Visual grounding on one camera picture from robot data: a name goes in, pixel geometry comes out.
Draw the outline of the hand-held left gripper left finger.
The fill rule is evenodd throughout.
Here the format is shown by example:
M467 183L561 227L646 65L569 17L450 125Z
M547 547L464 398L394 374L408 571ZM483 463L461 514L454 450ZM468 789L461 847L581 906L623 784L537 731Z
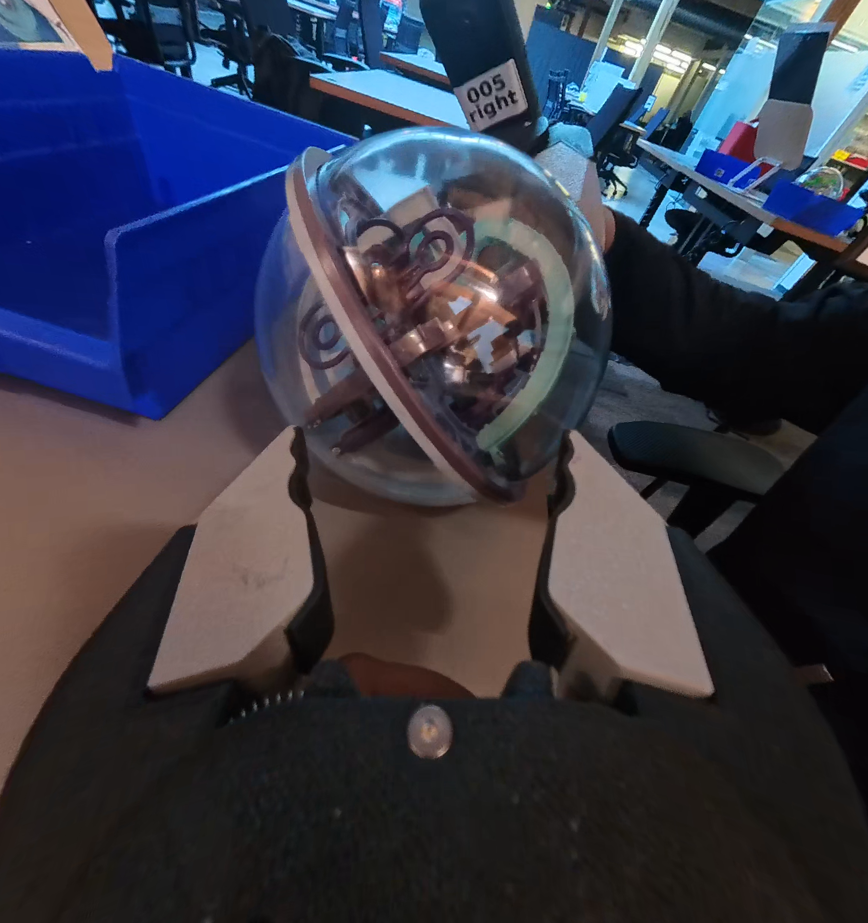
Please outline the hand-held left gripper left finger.
M289 426L203 511L152 692L231 681L267 694L323 658L334 614L308 474L304 434Z

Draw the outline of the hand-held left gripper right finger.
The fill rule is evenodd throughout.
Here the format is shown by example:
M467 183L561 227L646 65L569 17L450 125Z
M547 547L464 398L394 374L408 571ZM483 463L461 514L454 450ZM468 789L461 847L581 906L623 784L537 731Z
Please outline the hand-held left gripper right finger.
M664 520L581 435L565 435L529 623L562 698L624 684L711 698L715 684Z

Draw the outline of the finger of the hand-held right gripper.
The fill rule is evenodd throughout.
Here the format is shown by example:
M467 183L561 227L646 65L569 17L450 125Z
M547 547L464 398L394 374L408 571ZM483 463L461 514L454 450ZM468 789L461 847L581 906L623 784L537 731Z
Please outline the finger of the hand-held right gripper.
M603 200L591 134L582 126L557 123L548 128L541 143L533 159L579 209L598 247L609 248L609 208Z

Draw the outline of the clear plastic maze ball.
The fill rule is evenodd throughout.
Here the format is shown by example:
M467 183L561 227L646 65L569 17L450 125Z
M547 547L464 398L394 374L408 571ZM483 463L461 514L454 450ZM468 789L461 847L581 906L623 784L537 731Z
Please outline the clear plastic maze ball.
M845 191L843 174L839 169L830 165L809 169L797 178L796 185L814 195L834 201L841 200Z
M284 178L255 340L312 462L406 505L517 502L608 362L579 209L527 153L451 128L309 147Z

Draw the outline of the person's right forearm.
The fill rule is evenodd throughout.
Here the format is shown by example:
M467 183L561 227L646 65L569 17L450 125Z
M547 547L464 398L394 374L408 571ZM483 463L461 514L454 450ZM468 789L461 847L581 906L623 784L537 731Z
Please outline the person's right forearm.
M744 292L601 207L611 347L663 389L740 421L820 435L848 408L868 421L868 284L797 301Z

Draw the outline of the person's left hand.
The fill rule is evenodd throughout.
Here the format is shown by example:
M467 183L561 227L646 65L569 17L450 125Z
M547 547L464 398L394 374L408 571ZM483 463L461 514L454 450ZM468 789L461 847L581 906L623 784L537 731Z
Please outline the person's left hand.
M474 693L452 678L426 667L352 652L338 659L364 697L460 699Z

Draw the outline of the white office desk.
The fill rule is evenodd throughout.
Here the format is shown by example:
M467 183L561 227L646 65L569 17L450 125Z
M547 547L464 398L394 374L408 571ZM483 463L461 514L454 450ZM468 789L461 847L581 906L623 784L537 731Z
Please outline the white office desk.
M448 91L381 69L314 74L312 90L407 125L468 130L462 107Z
M694 172L695 165L691 160L682 154L645 141L640 141L638 145L664 169L659 188L643 214L641 225L648 225L668 191L681 191L683 200L700 215L693 233L679 249L688 254L694 263L702 259L703 243L712 233L721 232L735 244L750 248L759 236L759 230L767 226L783 243L793 242L814 263L812 269L789 291L790 296L809 294L844 278L835 271L835 262L867 227L868 212L847 233L837 237L819 234L765 211L763 202L767 197L758 197L749 189L736 190L729 184L722 185L700 176Z

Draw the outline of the small blue storage bin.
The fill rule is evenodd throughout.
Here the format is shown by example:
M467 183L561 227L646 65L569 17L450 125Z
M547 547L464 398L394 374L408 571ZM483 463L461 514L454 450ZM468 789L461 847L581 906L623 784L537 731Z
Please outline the small blue storage bin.
M744 174L751 162L718 150L704 150L697 161L694 172L722 185L730 184L737 176Z
M763 209L813 232L837 237L850 231L866 212L865 206L828 198L794 182L779 181L763 202Z

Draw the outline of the red box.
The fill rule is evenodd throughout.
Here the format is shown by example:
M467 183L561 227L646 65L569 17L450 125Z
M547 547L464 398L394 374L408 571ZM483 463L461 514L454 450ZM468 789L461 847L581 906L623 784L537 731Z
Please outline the red box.
M758 119L734 122L726 137L721 141L718 152L743 162L753 162L758 127Z

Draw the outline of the person's black clothing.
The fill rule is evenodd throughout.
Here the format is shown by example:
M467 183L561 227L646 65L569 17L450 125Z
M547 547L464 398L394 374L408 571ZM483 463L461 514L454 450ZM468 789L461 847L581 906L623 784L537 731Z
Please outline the person's black clothing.
M765 406L817 437L710 557L792 663L828 670L811 696L868 816L868 350L854 359L810 413Z

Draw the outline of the brown cardboard board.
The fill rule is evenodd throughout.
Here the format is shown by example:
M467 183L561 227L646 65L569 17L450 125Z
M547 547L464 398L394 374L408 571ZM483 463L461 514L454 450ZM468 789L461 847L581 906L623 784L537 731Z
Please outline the brown cardboard board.
M113 47L89 1L49 1L59 33L100 71L113 70Z

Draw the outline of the large blue plastic bin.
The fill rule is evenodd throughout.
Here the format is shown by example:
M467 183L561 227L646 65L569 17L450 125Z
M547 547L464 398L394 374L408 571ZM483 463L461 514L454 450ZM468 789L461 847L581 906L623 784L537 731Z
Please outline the large blue plastic bin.
M288 165L354 142L129 58L0 49L0 375L163 419L254 334Z

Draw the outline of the printed instruction sheet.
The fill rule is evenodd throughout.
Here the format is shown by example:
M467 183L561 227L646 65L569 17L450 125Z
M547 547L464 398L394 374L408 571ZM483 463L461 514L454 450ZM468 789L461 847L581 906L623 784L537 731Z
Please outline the printed instruction sheet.
M0 1L0 49L81 51L48 1Z

